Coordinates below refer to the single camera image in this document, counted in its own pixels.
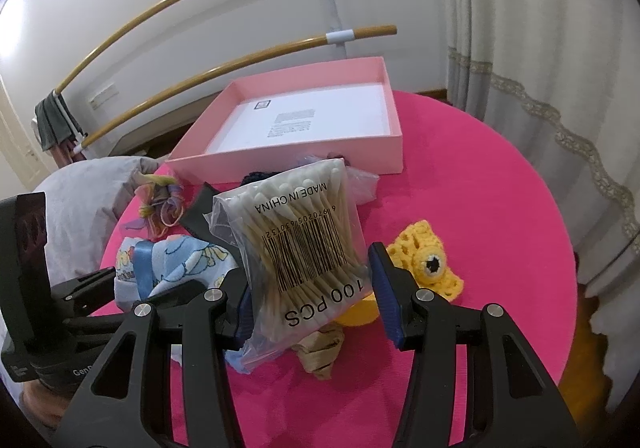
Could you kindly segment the person's left hand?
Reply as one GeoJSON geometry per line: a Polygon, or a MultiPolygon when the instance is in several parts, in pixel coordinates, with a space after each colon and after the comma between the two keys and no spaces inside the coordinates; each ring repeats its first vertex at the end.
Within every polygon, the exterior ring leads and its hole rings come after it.
{"type": "Polygon", "coordinates": [[[70,405],[70,398],[53,393],[40,381],[24,384],[22,401],[25,410],[47,428],[57,428],[70,405]]]}

